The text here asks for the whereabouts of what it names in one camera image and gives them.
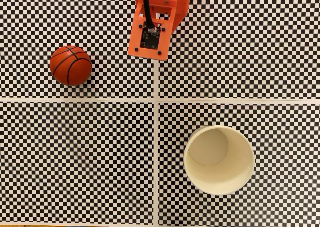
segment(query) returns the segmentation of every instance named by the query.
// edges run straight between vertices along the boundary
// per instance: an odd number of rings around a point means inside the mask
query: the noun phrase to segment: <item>black seam line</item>
[[[86,61],[88,61],[88,62],[90,63],[90,65],[91,65],[91,69],[92,69],[92,63],[91,63],[89,60],[87,60],[86,58],[77,58],[77,59],[75,59],[75,60],[70,64],[69,69],[68,69],[68,71],[67,71],[67,73],[66,73],[66,83],[68,84],[68,86],[70,85],[70,84],[69,84],[69,74],[70,74],[71,67],[74,65],[75,62],[77,62],[77,61],[79,61],[79,60],[86,60]]]
[[[57,66],[54,68],[54,70],[53,70],[53,72],[52,72],[52,75],[53,75],[53,76],[55,75],[55,72],[56,72],[56,70],[58,69],[58,67],[59,67],[64,61],[66,61],[67,59],[69,59],[70,57],[72,57],[72,55],[68,55],[67,57],[65,57],[63,60],[61,60],[61,61],[57,64]]]
[[[66,47],[66,46],[65,46],[65,48],[67,48],[68,50],[70,50],[71,53],[76,57],[77,60],[79,59],[79,58],[76,56],[76,54],[72,51],[73,48],[68,48],[68,47]]]
[[[53,53],[53,55],[51,56],[51,60],[52,60],[54,57],[59,56],[59,55],[65,53],[65,52],[68,52],[68,51],[70,51],[70,49],[68,49],[68,50],[66,50],[66,51],[63,51],[63,52],[61,52],[61,53],[57,53],[56,55],[55,55],[55,53]]]

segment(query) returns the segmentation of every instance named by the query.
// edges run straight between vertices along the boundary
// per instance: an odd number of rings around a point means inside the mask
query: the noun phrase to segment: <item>white gap line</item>
[[[158,104],[157,97],[159,96],[159,85],[158,85],[158,69],[159,61],[153,62],[153,97],[155,102],[153,104],[153,226],[159,225],[158,218]]]
[[[154,98],[0,98],[0,102],[51,103],[155,103]]]
[[[149,224],[91,224],[91,223],[47,223],[47,222],[0,222],[0,226],[77,226],[77,227],[153,227]]]
[[[260,105],[320,105],[320,99],[267,98],[158,98],[161,104],[260,104]]]

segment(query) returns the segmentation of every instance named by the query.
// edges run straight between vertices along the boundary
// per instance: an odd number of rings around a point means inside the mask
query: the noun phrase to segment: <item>checkerboard mat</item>
[[[152,61],[127,55],[134,12],[135,0],[0,0],[0,97],[152,97]],[[50,72],[66,45],[92,59],[78,87]]]
[[[190,0],[162,98],[320,98],[320,0]]]
[[[320,106],[161,104],[159,224],[216,227],[318,227]],[[196,189],[184,149],[202,126],[241,131],[253,145],[255,171],[235,194]]]
[[[152,224],[153,104],[0,103],[0,222]]]

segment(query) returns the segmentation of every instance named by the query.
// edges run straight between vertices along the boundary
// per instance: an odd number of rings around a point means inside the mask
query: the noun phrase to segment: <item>cup rim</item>
[[[230,195],[230,194],[233,194],[235,192],[237,192],[238,190],[242,189],[248,182],[249,180],[251,180],[252,178],[252,175],[254,174],[254,171],[255,171],[255,168],[256,168],[256,156],[255,156],[255,152],[252,148],[252,144],[249,142],[249,140],[238,130],[234,129],[234,128],[231,128],[229,126],[224,126],[224,125],[214,125],[214,126],[202,126],[204,127],[203,129],[199,130],[198,133],[196,133],[194,136],[192,136],[189,141],[188,141],[188,144],[186,145],[185,147],[185,150],[184,150],[184,156],[183,156],[183,165],[184,165],[184,169],[185,169],[185,172],[186,172],[186,175],[188,176],[189,180],[191,181],[191,183],[197,187],[199,190],[201,190],[202,192],[206,193],[206,194],[209,194],[209,195],[213,195],[213,196],[226,196],[226,195]],[[210,131],[210,130],[215,130],[215,129],[225,129],[225,130],[230,130],[230,131],[233,131],[235,133],[237,133],[238,135],[241,135],[245,141],[249,144],[250,146],[250,149],[251,149],[251,152],[252,152],[252,156],[253,156],[253,168],[252,168],[252,171],[251,171],[251,174],[250,174],[250,177],[248,178],[248,180],[239,188],[233,190],[233,191],[230,191],[230,192],[226,192],[226,193],[223,193],[223,194],[216,194],[216,193],[213,193],[213,192],[208,192],[208,191],[204,191],[202,188],[200,188],[198,185],[195,184],[195,182],[193,181],[193,179],[190,177],[190,174],[189,174],[189,170],[188,170],[188,166],[186,164],[186,156],[189,152],[189,149],[190,149],[190,146],[192,145],[192,143],[195,141],[195,139],[200,136],[201,134],[203,134],[204,132],[207,132],[207,131]]]

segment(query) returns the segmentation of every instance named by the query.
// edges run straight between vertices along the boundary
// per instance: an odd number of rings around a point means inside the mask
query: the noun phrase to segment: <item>circuit board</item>
[[[153,29],[148,29],[146,26],[143,27],[140,47],[157,50],[159,47],[160,34],[160,27],[155,27]]]

